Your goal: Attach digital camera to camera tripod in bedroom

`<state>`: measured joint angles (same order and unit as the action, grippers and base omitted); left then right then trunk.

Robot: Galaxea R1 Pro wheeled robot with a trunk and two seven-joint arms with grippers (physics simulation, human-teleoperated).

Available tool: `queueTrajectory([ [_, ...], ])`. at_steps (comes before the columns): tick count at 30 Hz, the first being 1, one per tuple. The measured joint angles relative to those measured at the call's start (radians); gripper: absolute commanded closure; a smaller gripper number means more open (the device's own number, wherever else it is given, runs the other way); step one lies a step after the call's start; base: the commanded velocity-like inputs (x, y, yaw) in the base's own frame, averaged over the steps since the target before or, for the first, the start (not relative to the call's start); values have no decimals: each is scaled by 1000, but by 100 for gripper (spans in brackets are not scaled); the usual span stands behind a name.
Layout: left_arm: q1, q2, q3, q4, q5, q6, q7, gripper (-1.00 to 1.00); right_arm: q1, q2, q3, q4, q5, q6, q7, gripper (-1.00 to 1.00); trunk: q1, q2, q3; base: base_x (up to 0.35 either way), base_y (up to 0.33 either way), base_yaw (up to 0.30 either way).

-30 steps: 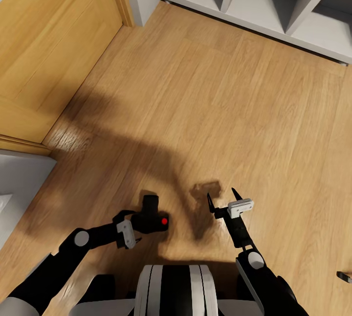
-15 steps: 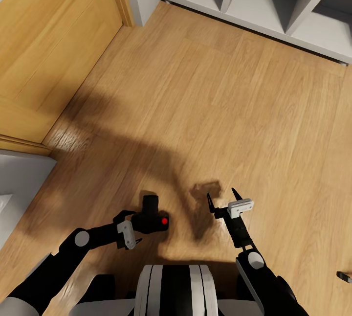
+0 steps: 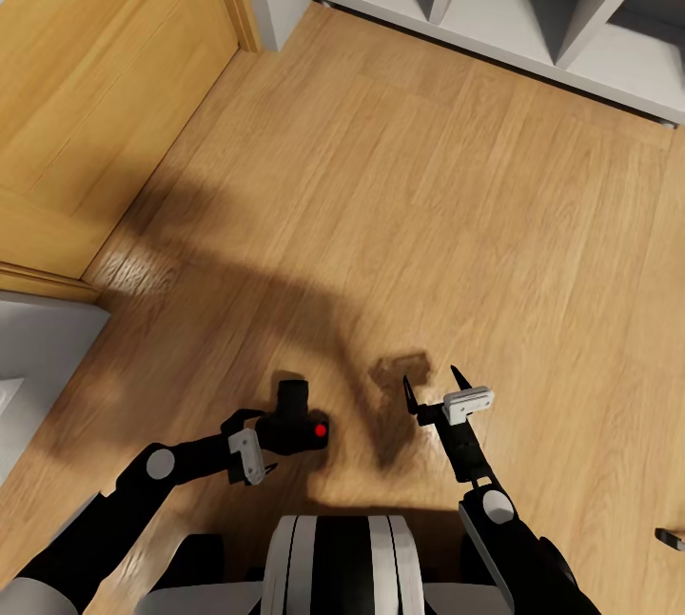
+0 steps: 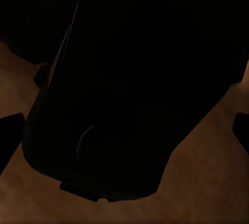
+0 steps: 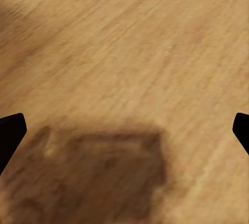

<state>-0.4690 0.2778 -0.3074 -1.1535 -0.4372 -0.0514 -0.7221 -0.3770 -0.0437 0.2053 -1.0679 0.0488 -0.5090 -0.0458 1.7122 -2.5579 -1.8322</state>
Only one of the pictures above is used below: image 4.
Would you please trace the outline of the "digital camera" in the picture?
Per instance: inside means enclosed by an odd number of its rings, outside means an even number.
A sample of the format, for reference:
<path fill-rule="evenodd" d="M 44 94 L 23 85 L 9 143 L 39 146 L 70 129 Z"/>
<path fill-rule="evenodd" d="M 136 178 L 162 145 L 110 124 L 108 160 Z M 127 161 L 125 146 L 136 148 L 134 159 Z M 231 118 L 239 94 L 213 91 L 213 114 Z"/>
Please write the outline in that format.
<path fill-rule="evenodd" d="M 21 138 L 31 167 L 92 202 L 136 201 L 242 81 L 249 0 L 0 0 L 0 43 L 45 64 Z"/>

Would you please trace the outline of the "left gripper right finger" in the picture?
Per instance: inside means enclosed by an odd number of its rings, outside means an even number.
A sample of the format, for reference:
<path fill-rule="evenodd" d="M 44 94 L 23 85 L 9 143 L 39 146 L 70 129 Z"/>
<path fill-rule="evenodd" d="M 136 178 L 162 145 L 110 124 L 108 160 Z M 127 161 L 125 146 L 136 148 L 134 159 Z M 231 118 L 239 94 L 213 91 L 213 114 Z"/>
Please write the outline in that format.
<path fill-rule="evenodd" d="M 232 130 L 249 155 L 249 115 L 237 113 Z"/>

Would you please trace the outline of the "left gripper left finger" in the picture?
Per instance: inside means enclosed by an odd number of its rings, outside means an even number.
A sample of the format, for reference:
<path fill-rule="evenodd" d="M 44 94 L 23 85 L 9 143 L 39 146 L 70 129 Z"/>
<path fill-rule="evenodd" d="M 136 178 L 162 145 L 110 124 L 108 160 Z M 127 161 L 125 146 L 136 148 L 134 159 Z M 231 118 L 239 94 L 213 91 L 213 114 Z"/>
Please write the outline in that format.
<path fill-rule="evenodd" d="M 23 113 L 0 118 L 0 175 L 6 168 L 23 137 Z"/>

